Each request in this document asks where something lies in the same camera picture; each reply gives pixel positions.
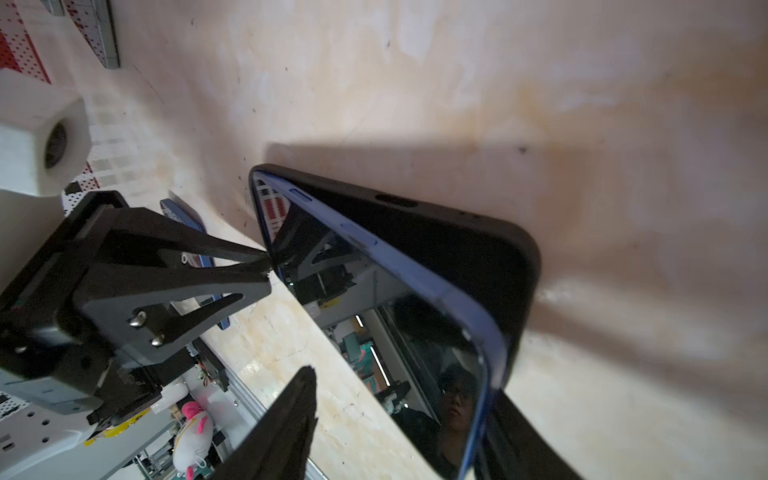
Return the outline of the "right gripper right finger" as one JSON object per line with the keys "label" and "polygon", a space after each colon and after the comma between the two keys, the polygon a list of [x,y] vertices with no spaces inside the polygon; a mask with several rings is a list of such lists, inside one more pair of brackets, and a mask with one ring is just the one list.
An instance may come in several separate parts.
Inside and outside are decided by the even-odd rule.
{"label": "right gripper right finger", "polygon": [[581,479],[500,392],[476,457],[477,479]]}

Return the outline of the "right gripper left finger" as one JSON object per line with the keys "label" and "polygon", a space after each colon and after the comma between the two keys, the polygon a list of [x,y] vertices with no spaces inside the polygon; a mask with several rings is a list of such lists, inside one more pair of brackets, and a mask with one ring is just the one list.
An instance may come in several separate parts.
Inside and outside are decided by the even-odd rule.
{"label": "right gripper left finger", "polygon": [[314,368],[300,368],[234,453],[216,468],[223,480],[303,479],[318,422]]}

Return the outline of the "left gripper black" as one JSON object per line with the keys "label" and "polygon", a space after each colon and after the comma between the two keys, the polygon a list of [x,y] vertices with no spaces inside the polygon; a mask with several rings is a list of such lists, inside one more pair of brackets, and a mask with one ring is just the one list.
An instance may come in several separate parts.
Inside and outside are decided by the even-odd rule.
{"label": "left gripper black", "polygon": [[[116,426],[160,393],[152,371],[123,366],[160,364],[271,293],[266,252],[126,205],[87,194],[3,290],[3,392]],[[238,264],[167,268],[183,253]],[[97,257],[115,264],[89,270]]]}

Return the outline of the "black phone case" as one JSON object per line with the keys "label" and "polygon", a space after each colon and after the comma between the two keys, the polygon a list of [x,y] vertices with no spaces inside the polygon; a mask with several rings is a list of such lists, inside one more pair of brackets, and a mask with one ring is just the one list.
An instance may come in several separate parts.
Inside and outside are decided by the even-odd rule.
{"label": "black phone case", "polygon": [[282,279],[333,233],[455,318],[485,355],[492,387],[506,384],[541,270],[524,229],[276,164],[254,167],[250,180],[255,199],[269,190],[284,202],[275,228],[269,209],[257,208]]}

